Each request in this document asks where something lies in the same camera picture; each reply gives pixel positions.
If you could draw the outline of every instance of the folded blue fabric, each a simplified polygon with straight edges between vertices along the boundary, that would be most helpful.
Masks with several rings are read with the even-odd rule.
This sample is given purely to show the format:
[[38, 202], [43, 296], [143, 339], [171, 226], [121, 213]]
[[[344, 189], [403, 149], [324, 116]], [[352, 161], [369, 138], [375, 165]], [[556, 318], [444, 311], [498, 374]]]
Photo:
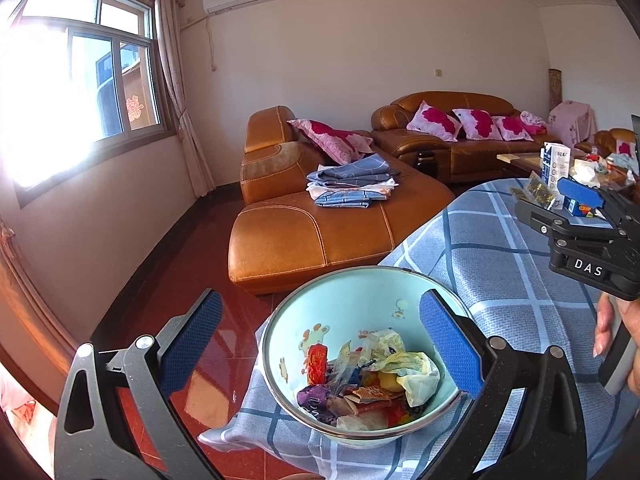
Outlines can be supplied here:
[[386, 195], [367, 190], [327, 191], [316, 198], [314, 203], [320, 207], [367, 208], [372, 200], [386, 200]]
[[377, 153], [334, 168], [314, 171], [306, 178], [324, 186], [366, 186], [389, 180], [397, 171], [389, 168], [389, 163]]

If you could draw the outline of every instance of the black baseboard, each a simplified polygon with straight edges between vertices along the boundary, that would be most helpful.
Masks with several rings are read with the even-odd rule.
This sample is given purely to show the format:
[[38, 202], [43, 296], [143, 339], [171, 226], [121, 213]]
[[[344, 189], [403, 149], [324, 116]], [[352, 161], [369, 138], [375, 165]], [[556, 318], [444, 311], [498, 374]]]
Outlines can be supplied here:
[[213, 204], [242, 200], [240, 183], [235, 182], [219, 186], [207, 196], [199, 198], [178, 219], [156, 244], [145, 260], [136, 269], [129, 281], [113, 300], [107, 312], [102, 316], [90, 341], [97, 351], [113, 350], [118, 345], [118, 335], [122, 332], [122, 323], [126, 319], [133, 300], [140, 288], [158, 266], [162, 258], [177, 244], [181, 243], [196, 226], [199, 213]]

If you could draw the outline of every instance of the window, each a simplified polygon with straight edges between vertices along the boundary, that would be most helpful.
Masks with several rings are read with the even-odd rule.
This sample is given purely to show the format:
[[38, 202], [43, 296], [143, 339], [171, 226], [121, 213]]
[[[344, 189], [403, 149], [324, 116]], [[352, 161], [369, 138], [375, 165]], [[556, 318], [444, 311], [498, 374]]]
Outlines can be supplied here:
[[5, 49], [2, 148], [19, 186], [29, 189], [92, 152], [165, 130], [148, 6], [27, 0]]

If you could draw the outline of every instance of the stack of folded cloth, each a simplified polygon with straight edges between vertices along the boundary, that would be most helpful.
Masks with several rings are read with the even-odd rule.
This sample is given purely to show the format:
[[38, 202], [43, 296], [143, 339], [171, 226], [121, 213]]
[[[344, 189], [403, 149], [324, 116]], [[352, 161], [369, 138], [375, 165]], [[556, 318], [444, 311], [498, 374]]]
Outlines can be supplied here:
[[377, 153], [351, 164], [319, 166], [309, 173], [306, 190], [320, 207], [369, 207], [372, 200], [386, 200], [397, 186], [398, 174]]

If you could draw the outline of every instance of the metal bolt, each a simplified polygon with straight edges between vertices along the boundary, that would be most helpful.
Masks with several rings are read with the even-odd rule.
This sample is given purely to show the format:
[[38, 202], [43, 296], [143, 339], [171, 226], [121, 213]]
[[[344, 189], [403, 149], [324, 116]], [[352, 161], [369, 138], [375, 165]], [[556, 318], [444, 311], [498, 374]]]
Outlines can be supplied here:
[[94, 346], [91, 345], [91, 343], [84, 343], [78, 347], [76, 354], [78, 354], [79, 357], [89, 357], [93, 351]]
[[507, 342], [501, 337], [495, 336], [489, 339], [489, 346], [494, 350], [504, 350], [507, 348]]
[[154, 343], [154, 339], [149, 335], [143, 335], [136, 339], [136, 346], [141, 350], [149, 348]]
[[556, 359], [562, 359], [564, 357], [564, 352], [559, 346], [552, 346], [549, 349], [549, 353]]

